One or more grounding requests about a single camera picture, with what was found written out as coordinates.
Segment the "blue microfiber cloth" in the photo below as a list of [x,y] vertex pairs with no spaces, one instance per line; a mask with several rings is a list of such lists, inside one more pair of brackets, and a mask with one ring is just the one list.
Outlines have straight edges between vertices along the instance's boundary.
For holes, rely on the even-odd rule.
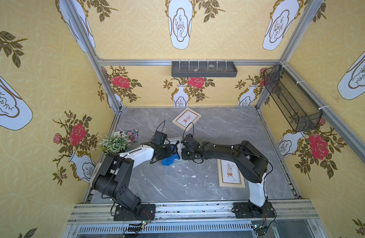
[[171,148],[172,148],[172,154],[171,154],[171,156],[165,158],[161,162],[161,164],[163,166],[166,166],[166,167],[171,166],[174,163],[174,161],[179,160],[179,158],[180,158],[180,156],[178,154],[178,147],[177,147],[177,145],[172,145]]

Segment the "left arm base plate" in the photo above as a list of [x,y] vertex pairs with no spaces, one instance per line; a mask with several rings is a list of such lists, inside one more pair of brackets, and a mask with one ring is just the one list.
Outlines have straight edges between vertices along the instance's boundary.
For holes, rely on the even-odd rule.
[[155,204],[141,204],[136,211],[131,211],[119,205],[115,210],[114,221],[154,220],[155,212]]

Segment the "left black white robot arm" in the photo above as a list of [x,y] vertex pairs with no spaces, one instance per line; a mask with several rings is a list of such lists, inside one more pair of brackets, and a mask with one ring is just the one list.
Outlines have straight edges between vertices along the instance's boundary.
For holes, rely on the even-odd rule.
[[128,188],[133,168],[146,161],[163,160],[174,154],[178,154],[176,144],[157,146],[149,143],[128,152],[110,152],[103,162],[97,165],[91,186],[118,204],[117,211],[123,211],[129,217],[139,218],[142,213],[141,199]]

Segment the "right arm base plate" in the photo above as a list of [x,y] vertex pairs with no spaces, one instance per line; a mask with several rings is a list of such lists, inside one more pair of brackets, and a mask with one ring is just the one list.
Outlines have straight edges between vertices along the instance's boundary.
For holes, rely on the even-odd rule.
[[265,203],[258,207],[251,202],[235,202],[233,204],[232,212],[235,213],[236,218],[274,218],[276,212],[272,203],[265,201]]

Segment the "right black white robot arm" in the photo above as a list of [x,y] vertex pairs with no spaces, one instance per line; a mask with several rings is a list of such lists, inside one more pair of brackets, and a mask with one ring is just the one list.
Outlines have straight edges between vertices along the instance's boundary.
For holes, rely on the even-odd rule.
[[247,212],[251,217],[262,217],[270,210],[265,192],[265,177],[268,159],[250,142],[235,145],[219,145],[211,142],[199,143],[190,134],[182,140],[184,160],[221,159],[235,163],[239,172],[248,181],[249,201]]

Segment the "grey-green picture frame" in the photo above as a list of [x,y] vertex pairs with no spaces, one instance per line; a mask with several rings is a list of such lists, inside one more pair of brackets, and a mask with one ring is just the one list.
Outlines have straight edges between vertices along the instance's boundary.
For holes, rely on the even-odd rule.
[[172,146],[172,145],[177,145],[177,147],[178,147],[178,154],[179,154],[179,156],[180,156],[180,154],[181,154],[181,150],[182,150],[182,146],[181,146],[181,143],[180,143],[180,139],[178,139],[175,143],[171,143],[170,144],[170,146]]

